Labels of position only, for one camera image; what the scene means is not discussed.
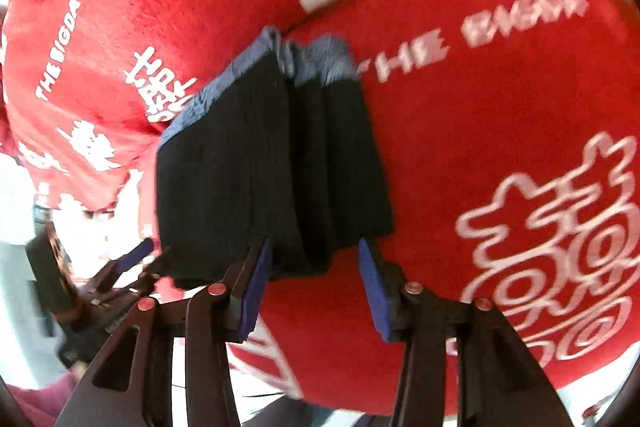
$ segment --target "red fabric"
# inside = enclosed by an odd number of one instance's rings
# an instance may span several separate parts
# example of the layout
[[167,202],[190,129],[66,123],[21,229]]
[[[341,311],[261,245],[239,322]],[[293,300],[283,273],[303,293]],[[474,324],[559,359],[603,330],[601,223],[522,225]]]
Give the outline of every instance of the red fabric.
[[[68,192],[110,206],[136,168],[141,225],[154,226],[166,124],[148,121],[125,82],[134,52],[153,46],[150,61],[183,84],[197,78],[188,96],[265,25],[293,28],[300,43],[332,33],[361,65],[388,176],[396,233],[380,241],[385,257],[445,298],[494,298],[558,387],[638,339],[640,46],[622,0],[339,0],[313,15],[301,3],[316,0],[80,0],[45,101],[35,92],[69,1],[13,0],[4,30],[12,131],[49,166],[30,171],[52,185],[53,204]],[[99,135],[110,142],[108,170],[56,131],[70,136],[75,121],[95,126],[102,152]],[[325,277],[272,283],[262,319],[251,357],[265,360],[252,366],[235,349],[235,367],[329,407],[390,412],[402,349],[374,331],[353,251]]]
[[[4,16],[6,14],[6,7],[0,5],[0,31],[2,31],[2,24],[4,23]],[[4,54],[4,46],[0,42],[0,57]],[[9,127],[9,119],[6,115],[6,108],[4,107],[4,97],[2,96],[2,63],[0,61],[0,153],[9,156],[17,156],[18,150],[15,146],[14,137],[11,134],[11,128]]]
[[76,377],[72,372],[68,372],[44,389],[31,390],[9,386],[9,390],[34,427],[54,427],[75,387]]

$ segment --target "screw head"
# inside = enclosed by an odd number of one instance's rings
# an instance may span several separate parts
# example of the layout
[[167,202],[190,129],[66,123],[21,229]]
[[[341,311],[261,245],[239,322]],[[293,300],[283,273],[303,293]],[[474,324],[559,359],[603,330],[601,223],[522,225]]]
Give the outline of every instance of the screw head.
[[207,291],[209,295],[213,295],[214,297],[224,295],[226,293],[226,285],[223,282],[216,282],[209,286]]
[[148,312],[156,307],[156,300],[151,297],[145,297],[138,301],[138,309],[143,312]]
[[486,297],[478,297],[474,299],[474,304],[476,305],[476,308],[482,310],[483,312],[488,312],[494,309],[494,303],[492,303]]
[[424,287],[419,282],[409,281],[404,285],[404,291],[409,295],[420,295]]

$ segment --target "white chinese character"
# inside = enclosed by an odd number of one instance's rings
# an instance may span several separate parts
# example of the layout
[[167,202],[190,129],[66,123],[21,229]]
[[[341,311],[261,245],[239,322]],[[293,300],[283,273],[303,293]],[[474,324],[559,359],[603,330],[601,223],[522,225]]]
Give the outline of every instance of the white chinese character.
[[[586,355],[625,326],[627,293],[640,280],[640,209],[629,166],[637,146],[633,136],[614,142],[598,133],[566,174],[543,185],[511,174],[489,204],[458,218],[456,231],[474,241],[481,270],[460,300],[492,296],[525,343],[543,348],[542,365]],[[518,193],[518,207],[510,207]]]
[[73,150],[84,157],[95,170],[101,172],[122,167],[118,163],[108,161],[107,158],[114,157],[115,149],[111,147],[111,142],[104,134],[97,136],[94,134],[94,124],[84,120],[75,121],[74,124],[71,136],[62,129],[58,129],[58,132],[68,140]]
[[[172,70],[162,68],[156,76],[149,77],[149,83],[146,86],[138,89],[142,100],[146,103],[146,111],[149,114],[157,114],[164,110],[164,106],[167,103],[178,102],[179,99],[184,97],[184,90],[192,86],[196,81],[195,78],[192,78],[183,86],[178,80],[174,82],[174,78],[175,74]],[[174,82],[173,91],[168,87],[169,82]]]
[[68,172],[60,166],[60,162],[53,158],[48,152],[44,153],[44,156],[40,156],[37,153],[29,150],[27,146],[18,142],[18,151],[24,157],[28,164],[33,165],[36,169],[57,169],[60,172]]
[[255,330],[244,344],[234,344],[233,348],[230,344],[226,346],[226,355],[233,367],[242,373],[283,389],[289,396],[304,398],[296,375],[262,317],[258,316]]
[[86,210],[86,207],[80,201],[76,200],[71,194],[65,193],[60,194],[60,204],[58,204],[58,208],[74,214],[79,214],[83,210]]
[[[175,113],[182,110],[186,102],[193,98],[192,94],[186,96],[185,90],[193,86],[197,78],[192,78],[182,85],[179,80],[175,80],[175,73],[169,68],[162,68],[158,74],[154,75],[162,66],[162,60],[159,58],[149,62],[154,52],[155,49],[149,46],[142,55],[137,52],[133,54],[137,62],[131,71],[124,71],[125,83],[133,84],[138,88],[138,93],[146,104],[149,122],[169,121]],[[137,78],[136,75],[143,68],[148,78]]]
[[140,71],[142,71],[142,68],[146,69],[147,75],[154,74],[156,73],[156,71],[158,71],[158,68],[162,66],[162,60],[156,58],[156,60],[154,60],[152,63],[149,63],[149,59],[155,52],[156,50],[152,46],[149,46],[142,55],[140,55],[138,52],[133,53],[133,56],[136,57],[137,62],[136,65],[133,66],[133,69],[131,71],[123,71],[123,73],[125,74],[124,81],[126,84],[133,84],[138,89],[140,89],[140,87],[146,84],[146,78],[136,78],[136,75],[140,73]]

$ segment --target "white surface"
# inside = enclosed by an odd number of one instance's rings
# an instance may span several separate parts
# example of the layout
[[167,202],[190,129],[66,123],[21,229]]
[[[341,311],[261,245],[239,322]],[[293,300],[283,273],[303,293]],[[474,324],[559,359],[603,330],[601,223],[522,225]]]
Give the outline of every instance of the white surface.
[[[105,216],[87,218],[79,202],[53,212],[58,238],[71,259],[75,277],[89,279],[108,260],[123,256],[140,243],[137,185],[143,173],[133,169],[129,174],[129,180],[117,196],[111,219]],[[122,275],[116,286],[133,282],[141,271],[142,265],[132,268]]]
[[[582,413],[585,410],[620,389],[636,363],[639,353],[640,343],[632,344],[617,360],[589,375],[578,378],[558,391],[574,425],[582,425]],[[603,408],[600,411],[598,417],[604,413],[604,410]]]
[[2,353],[0,353],[0,374],[11,385],[25,389],[36,389],[38,383],[31,372],[18,338],[11,328],[9,310],[0,298],[0,331],[2,331]]
[[34,195],[27,169],[0,154],[0,241],[25,245],[33,238]]
[[[271,387],[251,375],[244,375],[235,369],[232,369],[229,374],[231,375],[231,387],[234,390],[234,397],[236,399],[238,418],[241,423],[250,420],[262,409],[267,407],[268,404],[282,396],[282,391]],[[188,427],[184,389],[184,343],[181,339],[174,340],[172,384],[174,427]]]

